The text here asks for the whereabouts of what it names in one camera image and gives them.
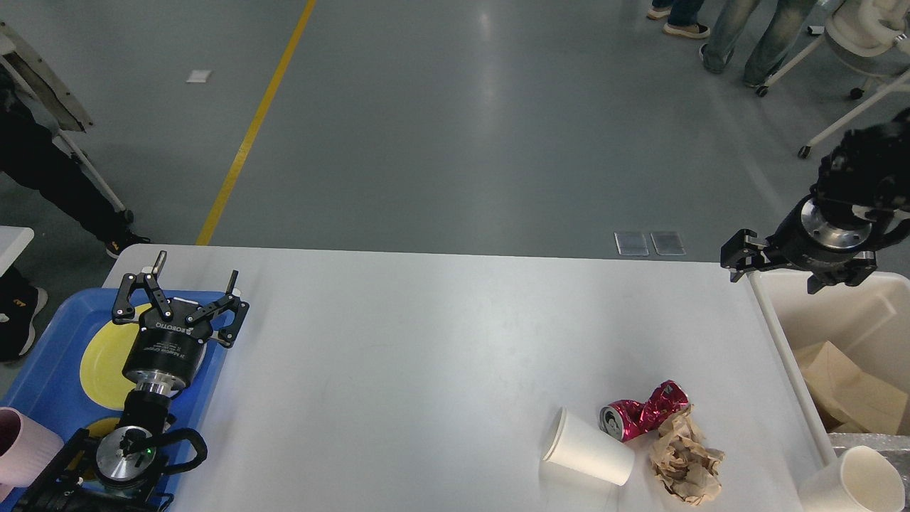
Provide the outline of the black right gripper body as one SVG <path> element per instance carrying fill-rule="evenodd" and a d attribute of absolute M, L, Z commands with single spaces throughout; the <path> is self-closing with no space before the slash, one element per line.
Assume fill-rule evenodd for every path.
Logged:
<path fill-rule="evenodd" d="M 766 262 L 773 268 L 792 267 L 815 278 L 865 278 L 877 266 L 871 252 L 879 239 L 873 221 L 857 216 L 845 202 L 803 198 L 766 242 Z"/>

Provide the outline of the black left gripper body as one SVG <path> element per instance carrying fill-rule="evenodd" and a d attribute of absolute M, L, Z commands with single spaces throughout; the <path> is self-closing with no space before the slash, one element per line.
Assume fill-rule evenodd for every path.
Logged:
<path fill-rule="evenodd" d="M 211 322 L 186 324 L 186 317 L 196 316 L 198 304 L 172 304 L 170 318 L 151 307 L 139 317 L 139 333 L 128 353 L 122 375 L 139 383 L 152 373 L 166 375 L 173 389 L 192 385 L 213 334 Z"/>

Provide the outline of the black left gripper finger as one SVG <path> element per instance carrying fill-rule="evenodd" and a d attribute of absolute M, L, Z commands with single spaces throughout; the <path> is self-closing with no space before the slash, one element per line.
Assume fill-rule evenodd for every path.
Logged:
<path fill-rule="evenodd" d="M 236 294 L 234 291 L 238 275 L 240 275 L 240 273 L 237 270 L 232 271 L 230 281 L 228 281 L 227 284 L 227 289 L 225 289 L 225 294 L 221 298 L 216 299 L 210 304 L 201 306 L 201 308 L 196 309 L 195 312 L 192 312 L 192 314 L 189 314 L 184 318 L 186 327 L 192 329 L 196 324 L 209 323 L 209 321 L 217 318 L 218 315 L 223 314 L 223 312 L 231 311 L 233 314 L 233 321 L 231 321 L 230 324 L 225 324 L 215 335 L 215 339 L 217 339 L 218 343 L 223 347 L 234 346 L 237 335 L 240 332 L 248 312 L 248 303 L 244 302 L 243 299 L 240 298 L 240 295 Z"/>
<path fill-rule="evenodd" d="M 142 289 L 142 291 L 146 292 L 150 305 L 157 310 L 165 321 L 171 321 L 171 307 L 168 298 L 166 298 L 163 289 L 159 287 L 157 282 L 157 277 L 164 268 L 166 257 L 168 257 L 168 253 L 162 250 L 162 252 L 159 252 L 159 256 L 157 256 L 150 272 L 127 273 L 123 276 L 112 306 L 112 321 L 114 324 L 139 323 L 136 310 L 134 310 L 131 302 L 132 295 L 137 289 Z"/>

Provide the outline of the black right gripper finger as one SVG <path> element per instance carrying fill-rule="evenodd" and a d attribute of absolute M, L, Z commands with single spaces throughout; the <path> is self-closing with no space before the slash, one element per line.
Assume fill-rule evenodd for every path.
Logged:
<path fill-rule="evenodd" d="M 719 265 L 730 272 L 730 282 L 738 282 L 748 272 L 776 269 L 773 237 L 758 237 L 756 231 L 738 230 L 719 250 Z"/>
<path fill-rule="evenodd" d="M 807 279 L 807 292 L 817 294 L 823 288 L 833 287 L 839 283 L 857 287 L 876 269 L 874 263 L 845 263 L 826 270 L 812 271 L 813 276 Z"/>

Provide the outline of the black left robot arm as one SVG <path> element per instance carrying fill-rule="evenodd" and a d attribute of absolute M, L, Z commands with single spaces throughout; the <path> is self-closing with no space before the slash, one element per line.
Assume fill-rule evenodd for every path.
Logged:
<path fill-rule="evenodd" d="M 87 289 L 56 312 L 2 398 L 4 511 L 164 511 L 205 461 L 196 431 L 250 305 L 166 292 L 166 253 L 118 289 Z"/>

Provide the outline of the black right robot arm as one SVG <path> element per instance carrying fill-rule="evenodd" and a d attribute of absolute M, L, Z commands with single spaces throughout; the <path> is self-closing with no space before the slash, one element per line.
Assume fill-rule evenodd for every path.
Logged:
<path fill-rule="evenodd" d="M 861 285 L 877 269 L 875 253 L 908 237 L 908 163 L 907 110 L 846 132 L 776 232 L 760 240 L 753 230 L 739 230 L 722 246 L 719 263 L 732 282 L 748 272 L 809 272 L 809 294 Z"/>

